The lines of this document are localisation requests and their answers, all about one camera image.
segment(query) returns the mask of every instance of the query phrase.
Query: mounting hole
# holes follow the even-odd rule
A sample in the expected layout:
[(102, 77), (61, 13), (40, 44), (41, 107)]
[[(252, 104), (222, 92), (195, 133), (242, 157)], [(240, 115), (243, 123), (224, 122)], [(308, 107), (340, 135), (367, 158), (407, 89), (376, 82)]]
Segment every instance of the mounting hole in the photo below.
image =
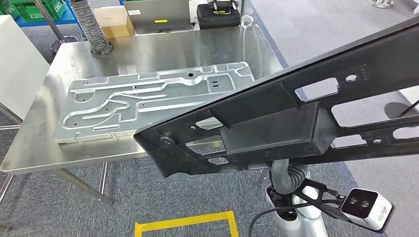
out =
[(349, 75), (346, 77), (347, 82), (354, 82), (356, 80), (356, 75)]

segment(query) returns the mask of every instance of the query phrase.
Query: cardboard box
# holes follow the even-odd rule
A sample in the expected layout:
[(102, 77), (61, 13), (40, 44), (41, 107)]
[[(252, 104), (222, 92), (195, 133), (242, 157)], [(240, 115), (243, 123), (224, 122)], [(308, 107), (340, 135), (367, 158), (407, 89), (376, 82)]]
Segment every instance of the cardboard box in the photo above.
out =
[(134, 26), (124, 6), (95, 8), (94, 15), (107, 39), (130, 37), (134, 34)]

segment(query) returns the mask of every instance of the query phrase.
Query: yellow floor tape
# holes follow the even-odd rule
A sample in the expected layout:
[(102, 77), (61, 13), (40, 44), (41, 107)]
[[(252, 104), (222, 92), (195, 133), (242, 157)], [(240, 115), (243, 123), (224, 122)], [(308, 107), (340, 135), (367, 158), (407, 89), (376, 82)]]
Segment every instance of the yellow floor tape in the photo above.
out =
[(141, 237), (143, 232), (146, 231), (156, 231), (163, 230), (181, 226), (190, 226), (201, 223), (213, 222), (213, 221), (222, 221), (227, 220), (228, 226), (230, 228), (231, 237), (239, 237), (237, 232), (236, 220), (234, 219), (233, 211), (225, 211), (207, 215), (185, 217), (167, 221), (156, 221), (151, 223), (135, 223), (134, 237)]

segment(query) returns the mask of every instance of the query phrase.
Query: green crate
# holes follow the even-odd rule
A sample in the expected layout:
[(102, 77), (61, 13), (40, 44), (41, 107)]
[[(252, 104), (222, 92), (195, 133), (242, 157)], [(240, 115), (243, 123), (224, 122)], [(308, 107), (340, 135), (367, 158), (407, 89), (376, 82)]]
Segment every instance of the green crate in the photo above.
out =
[(8, 0), (0, 0), (0, 15), (11, 15), (13, 19), (18, 16)]
[[(45, 21), (41, 12), (32, 0), (9, 0), (25, 22)], [(42, 0), (49, 15), (53, 20), (59, 20), (66, 8), (62, 0)]]

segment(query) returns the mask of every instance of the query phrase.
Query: flexible duct hose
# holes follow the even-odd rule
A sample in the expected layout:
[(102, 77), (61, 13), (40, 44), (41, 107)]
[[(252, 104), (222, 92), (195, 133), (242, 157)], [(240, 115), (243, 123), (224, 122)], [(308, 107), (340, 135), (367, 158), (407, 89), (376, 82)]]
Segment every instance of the flexible duct hose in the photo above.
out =
[(113, 46), (106, 40), (89, 2), (87, 0), (70, 0), (70, 6), (87, 40), (90, 42), (90, 52), (95, 56), (111, 53)]
[(309, 172), (308, 165), (288, 166), (288, 164), (288, 159), (274, 160), (271, 167), (274, 189), (284, 195), (300, 187)]

